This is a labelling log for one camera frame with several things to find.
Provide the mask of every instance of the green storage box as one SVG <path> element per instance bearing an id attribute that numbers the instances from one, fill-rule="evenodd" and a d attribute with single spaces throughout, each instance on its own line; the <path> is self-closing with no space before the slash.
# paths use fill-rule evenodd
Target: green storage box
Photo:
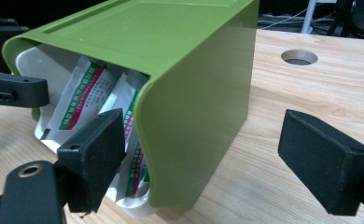
<path id="1" fill-rule="evenodd" d="M 148 200 L 191 207 L 247 116 L 258 5 L 110 0 L 11 38 L 3 54 L 14 74 L 21 52 L 47 44 L 150 75 L 134 108 Z"/>

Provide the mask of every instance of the plastic-wrapped packet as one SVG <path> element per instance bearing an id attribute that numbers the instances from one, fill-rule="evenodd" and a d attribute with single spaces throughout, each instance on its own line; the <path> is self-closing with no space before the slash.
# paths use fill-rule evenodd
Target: plastic-wrapped packet
<path id="1" fill-rule="evenodd" d="M 40 140 L 56 150 L 95 118 L 116 82 L 102 66 L 81 56 Z"/>

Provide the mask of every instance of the black chair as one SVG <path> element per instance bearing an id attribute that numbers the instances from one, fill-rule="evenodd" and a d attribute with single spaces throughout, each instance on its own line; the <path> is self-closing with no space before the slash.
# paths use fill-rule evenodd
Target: black chair
<path id="1" fill-rule="evenodd" d="M 333 17 L 335 22 L 327 35 L 332 35 L 339 24 L 343 25 L 341 36 L 354 35 L 364 38 L 364 0 L 338 0 Z"/>

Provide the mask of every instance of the wooden table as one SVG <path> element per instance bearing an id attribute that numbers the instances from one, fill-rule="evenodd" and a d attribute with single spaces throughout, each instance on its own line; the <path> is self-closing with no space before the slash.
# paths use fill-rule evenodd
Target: wooden table
<path id="1" fill-rule="evenodd" d="M 288 49 L 318 56 L 308 66 L 285 63 Z M 128 217 L 104 199 L 98 214 L 69 223 L 362 223 L 328 215 L 278 157 L 286 109 L 314 115 L 364 144 L 364 40 L 258 31 L 247 120 L 191 209 Z M 28 161 L 56 161 L 34 138 L 30 110 L 0 106 L 0 194 L 5 177 Z"/>

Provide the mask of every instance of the wood grain surface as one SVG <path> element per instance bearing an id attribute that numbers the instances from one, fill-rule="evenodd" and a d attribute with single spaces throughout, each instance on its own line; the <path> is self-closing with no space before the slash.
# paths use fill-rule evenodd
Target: wood grain surface
<path id="1" fill-rule="evenodd" d="M 281 54 L 306 49 L 318 61 L 285 63 Z M 258 31 L 246 122 L 196 204 L 128 217 L 108 199 L 97 214 L 68 223 L 363 223 L 328 215 L 278 157 L 286 109 L 316 116 L 364 144 L 364 40 Z M 34 138 L 29 109 L 0 106 L 0 194 L 15 167 L 56 156 Z"/>

